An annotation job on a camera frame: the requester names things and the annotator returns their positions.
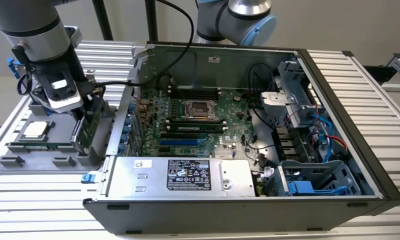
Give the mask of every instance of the red cable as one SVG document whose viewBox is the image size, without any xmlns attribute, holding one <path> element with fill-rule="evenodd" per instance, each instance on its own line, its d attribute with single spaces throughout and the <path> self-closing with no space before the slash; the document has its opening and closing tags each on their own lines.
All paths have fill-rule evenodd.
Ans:
<svg viewBox="0 0 400 240">
<path fill-rule="evenodd" d="M 345 145 L 345 147 L 346 147 L 346 152 L 349 152 L 349 146 L 347 146 L 347 143 L 345 142 L 343 139 L 341 139 L 338 136 L 330 136 L 330 135 L 327 135 L 327 137 L 330 139 L 335 139 L 337 141 L 339 141 Z"/>
</svg>

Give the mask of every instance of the sticker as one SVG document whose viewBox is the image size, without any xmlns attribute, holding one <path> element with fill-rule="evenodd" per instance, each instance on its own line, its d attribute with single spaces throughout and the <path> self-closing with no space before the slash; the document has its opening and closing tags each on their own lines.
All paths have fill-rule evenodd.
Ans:
<svg viewBox="0 0 400 240">
<path fill-rule="evenodd" d="M 135 160 L 135 163 L 134 163 L 134 168 L 135 169 L 146 169 L 146 168 L 153 168 L 154 167 L 154 160 L 149 159 L 139 159 L 139 160 Z"/>
<path fill-rule="evenodd" d="M 167 189 L 171 191 L 211 191 L 210 160 L 170 160 Z"/>
<path fill-rule="evenodd" d="M 213 63 L 213 64 L 219 64 L 222 61 L 222 58 L 218 57 L 218 56 L 210 56 L 209 57 L 209 62 Z"/>
</svg>

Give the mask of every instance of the metal workbench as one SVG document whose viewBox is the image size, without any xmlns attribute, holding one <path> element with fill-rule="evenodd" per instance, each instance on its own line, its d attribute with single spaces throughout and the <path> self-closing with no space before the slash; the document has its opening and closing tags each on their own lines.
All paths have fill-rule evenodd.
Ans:
<svg viewBox="0 0 400 240">
<path fill-rule="evenodd" d="M 80 44 L 76 52 L 83 67 L 95 72 L 99 82 L 127 80 L 134 64 L 133 46 L 116 41 Z M 310 51 L 310 54 L 400 189 L 400 108 L 354 57 L 337 51 Z M 116 107 L 123 90 L 123 86 L 107 88 L 104 98 Z M 31 114 L 27 103 L 26 97 L 0 129 L 0 154 Z M 400 206 L 379 216 L 361 216 L 326 232 L 115 236 L 82 205 L 87 192 L 96 191 L 98 185 L 80 184 L 80 179 L 82 172 L 0 173 L 0 239 L 400 239 Z"/>
</svg>

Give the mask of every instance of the black pcie slot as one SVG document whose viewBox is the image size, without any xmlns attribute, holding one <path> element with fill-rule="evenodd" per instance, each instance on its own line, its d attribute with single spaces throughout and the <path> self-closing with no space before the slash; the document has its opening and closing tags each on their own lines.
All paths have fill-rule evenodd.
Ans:
<svg viewBox="0 0 400 240">
<path fill-rule="evenodd" d="M 198 134 L 194 133 L 162 133 L 162 139 L 198 139 Z"/>
</svg>

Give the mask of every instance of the barcode sticker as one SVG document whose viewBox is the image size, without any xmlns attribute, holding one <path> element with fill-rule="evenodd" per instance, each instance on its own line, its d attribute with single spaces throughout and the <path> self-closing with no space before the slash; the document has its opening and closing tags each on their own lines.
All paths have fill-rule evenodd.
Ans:
<svg viewBox="0 0 400 240">
<path fill-rule="evenodd" d="M 142 169 L 142 168 L 153 168 L 154 167 L 154 160 L 151 159 L 139 159 L 135 160 L 134 168 Z"/>
</svg>

